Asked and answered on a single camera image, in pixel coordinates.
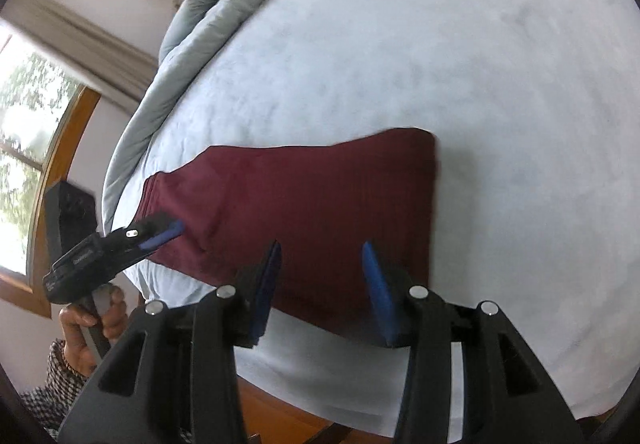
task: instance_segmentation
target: window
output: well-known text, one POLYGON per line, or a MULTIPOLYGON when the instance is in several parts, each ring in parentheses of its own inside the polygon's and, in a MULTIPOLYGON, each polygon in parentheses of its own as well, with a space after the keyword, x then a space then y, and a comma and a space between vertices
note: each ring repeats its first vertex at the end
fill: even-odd
POLYGON ((41 315, 42 195, 66 178, 98 99, 0 23, 0 297, 41 315))

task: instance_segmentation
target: bed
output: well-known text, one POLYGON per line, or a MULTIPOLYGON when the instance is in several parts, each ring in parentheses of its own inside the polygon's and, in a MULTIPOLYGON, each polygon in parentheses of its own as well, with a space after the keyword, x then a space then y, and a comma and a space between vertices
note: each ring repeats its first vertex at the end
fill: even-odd
MULTIPOLYGON (((640 362, 639 96, 634 0, 187 0, 111 161, 105 229, 131 221, 146 178, 208 146, 429 130, 430 287, 500 304, 574 415, 599 414, 640 362)), ((127 275, 170 306, 211 290, 150 262, 127 275)), ((259 388, 387 436, 407 356, 275 310, 260 345, 236 351, 259 388)))

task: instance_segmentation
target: blue gripper pad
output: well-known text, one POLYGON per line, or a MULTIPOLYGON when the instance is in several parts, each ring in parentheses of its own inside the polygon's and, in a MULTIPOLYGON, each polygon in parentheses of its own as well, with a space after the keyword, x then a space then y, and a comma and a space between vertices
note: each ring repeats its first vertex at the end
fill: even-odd
POLYGON ((274 242, 262 268, 262 276, 254 297, 254 315, 250 322, 248 334, 254 345, 258 344, 258 339, 264 335, 264 331, 267 329, 271 300, 276 290, 281 266, 282 249, 278 242, 274 242))
POLYGON ((398 340, 401 323, 391 290, 370 242, 362 246, 362 269, 376 322, 387 346, 393 347, 398 340))
POLYGON ((156 250, 158 247, 170 242, 174 238, 177 238, 184 233, 184 223, 181 220, 175 220, 171 222, 167 230, 162 233, 156 234, 153 238, 142 242, 138 247, 140 250, 156 250))

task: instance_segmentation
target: person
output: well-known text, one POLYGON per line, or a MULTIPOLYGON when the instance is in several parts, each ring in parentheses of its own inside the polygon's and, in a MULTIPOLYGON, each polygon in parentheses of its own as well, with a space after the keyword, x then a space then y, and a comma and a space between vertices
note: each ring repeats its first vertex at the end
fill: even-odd
MULTIPOLYGON (((44 386, 20 394, 37 421, 56 438, 58 429, 82 387, 96 367, 80 327, 92 327, 98 320, 78 305, 60 311, 63 339, 53 341, 49 350, 44 386)), ((127 304, 122 289, 113 286, 111 305, 101 316, 105 337, 114 344, 127 328, 127 304)))

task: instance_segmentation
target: hand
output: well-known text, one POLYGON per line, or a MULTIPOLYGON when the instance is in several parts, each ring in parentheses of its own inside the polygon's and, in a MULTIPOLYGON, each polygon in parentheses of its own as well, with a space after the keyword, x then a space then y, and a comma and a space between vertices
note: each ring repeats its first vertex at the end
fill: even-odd
MULTIPOLYGON (((60 324, 65 337, 65 359, 76 372, 89 377, 95 369, 94 356, 87 347, 80 327, 92 327, 98 320, 78 305, 67 305, 60 311, 60 324)), ((127 328, 127 304, 122 289, 114 286, 111 306, 102 316, 104 337, 113 345, 127 328)))

